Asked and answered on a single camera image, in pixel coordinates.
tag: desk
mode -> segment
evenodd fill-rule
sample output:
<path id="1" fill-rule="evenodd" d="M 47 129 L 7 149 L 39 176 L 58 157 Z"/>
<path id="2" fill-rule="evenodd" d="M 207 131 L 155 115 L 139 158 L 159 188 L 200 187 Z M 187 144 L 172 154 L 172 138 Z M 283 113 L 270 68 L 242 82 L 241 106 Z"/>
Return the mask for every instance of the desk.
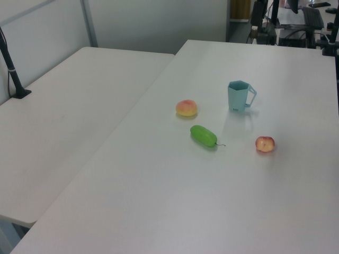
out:
<path id="1" fill-rule="evenodd" d="M 258 92 L 243 115 L 238 79 Z M 336 96 L 319 50 L 188 41 L 12 254 L 336 253 Z M 186 98 L 194 119 L 175 114 Z M 195 124 L 226 147 L 194 142 Z M 256 152 L 261 135 L 276 151 Z"/>
<path id="2" fill-rule="evenodd" d="M 173 55 L 83 48 L 0 106 L 0 218 L 31 227 Z"/>

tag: green fruit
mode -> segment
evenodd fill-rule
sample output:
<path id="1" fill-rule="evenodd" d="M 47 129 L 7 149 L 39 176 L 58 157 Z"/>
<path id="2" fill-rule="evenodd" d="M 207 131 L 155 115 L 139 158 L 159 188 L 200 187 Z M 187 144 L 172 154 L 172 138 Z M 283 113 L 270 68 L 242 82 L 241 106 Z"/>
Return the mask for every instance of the green fruit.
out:
<path id="1" fill-rule="evenodd" d="M 191 135 L 208 147 L 214 147 L 217 143 L 217 136 L 200 125 L 194 125 L 191 127 Z"/>

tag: blue cup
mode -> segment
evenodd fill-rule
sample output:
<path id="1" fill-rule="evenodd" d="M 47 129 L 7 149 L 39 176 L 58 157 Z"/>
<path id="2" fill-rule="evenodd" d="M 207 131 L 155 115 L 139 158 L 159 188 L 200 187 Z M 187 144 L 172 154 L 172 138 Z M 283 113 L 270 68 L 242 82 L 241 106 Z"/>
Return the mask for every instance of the blue cup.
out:
<path id="1" fill-rule="evenodd" d="M 247 94 L 251 92 L 254 94 L 251 103 L 247 104 Z M 246 107 L 250 107 L 254 98 L 256 96 L 256 91 L 253 87 L 241 80 L 232 81 L 228 85 L 228 106 L 229 110 L 233 112 L 243 112 Z"/>

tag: wall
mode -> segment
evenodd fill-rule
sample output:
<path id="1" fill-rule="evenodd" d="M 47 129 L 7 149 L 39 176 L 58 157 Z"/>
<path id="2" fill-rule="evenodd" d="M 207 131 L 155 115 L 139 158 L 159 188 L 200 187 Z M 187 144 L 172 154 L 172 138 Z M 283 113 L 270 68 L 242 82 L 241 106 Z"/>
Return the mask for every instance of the wall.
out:
<path id="1" fill-rule="evenodd" d="M 90 45 L 80 0 L 55 0 L 4 25 L 2 30 L 24 87 Z M 7 99 L 7 66 L 0 56 L 0 104 Z"/>
<path id="2" fill-rule="evenodd" d="M 86 0 L 99 47 L 176 54 L 187 39 L 226 41 L 229 0 Z"/>

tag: black cable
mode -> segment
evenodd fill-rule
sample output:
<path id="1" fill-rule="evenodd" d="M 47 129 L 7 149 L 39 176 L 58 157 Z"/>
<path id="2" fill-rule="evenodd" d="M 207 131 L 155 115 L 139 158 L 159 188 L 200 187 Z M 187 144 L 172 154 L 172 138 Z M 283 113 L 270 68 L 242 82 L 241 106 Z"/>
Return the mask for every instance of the black cable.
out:
<path id="1" fill-rule="evenodd" d="M 1 29 L 1 26 L 0 26 L 0 33 L 1 33 L 2 38 L 4 38 L 6 48 L 8 48 L 7 47 L 7 40 L 6 40 L 4 32 Z M 10 71 L 9 70 L 7 71 L 7 90 L 8 90 L 9 97 L 12 98 L 11 92 L 10 92 Z"/>
<path id="2" fill-rule="evenodd" d="M 2 36 L 2 38 L 4 38 L 4 41 L 5 41 L 5 44 L 6 44 L 6 48 L 7 48 L 7 41 L 6 41 L 6 37 L 5 37 L 5 34 L 4 34 L 4 32 L 2 31 L 2 29 L 1 29 L 1 26 L 0 26 L 0 33 L 1 33 L 1 36 Z"/>
<path id="3" fill-rule="evenodd" d="M 290 38 L 292 35 L 294 35 L 294 34 L 300 32 L 300 31 L 304 31 L 304 30 L 305 30 L 305 29 L 298 29 L 298 30 L 295 30 L 295 31 L 291 32 L 288 36 L 286 36 L 285 39 L 288 39 L 288 38 Z"/>
<path id="4" fill-rule="evenodd" d="M 8 75 L 8 77 L 7 77 L 7 90 L 8 90 L 8 96 L 10 97 L 10 98 L 12 98 L 12 96 L 11 96 L 11 92 L 10 92 L 10 71 L 7 71 L 7 75 Z"/>
<path id="5" fill-rule="evenodd" d="M 249 36 L 251 35 L 252 27 L 253 27 L 253 26 L 251 26 L 251 29 L 250 29 L 249 34 L 248 34 L 248 36 L 247 36 L 246 44 L 248 43 Z"/>
<path id="6" fill-rule="evenodd" d="M 306 32 L 303 33 L 303 34 L 300 36 L 300 38 L 299 38 L 298 40 L 301 40 L 301 38 L 302 38 L 305 34 L 306 34 Z"/>
<path id="7" fill-rule="evenodd" d="M 268 11 L 265 13 L 265 17 L 266 17 L 266 20 L 267 20 L 267 21 L 270 20 L 269 16 L 270 16 L 270 11 L 271 11 L 272 6 L 273 6 L 273 2 L 272 2 L 272 4 L 270 5 Z"/>

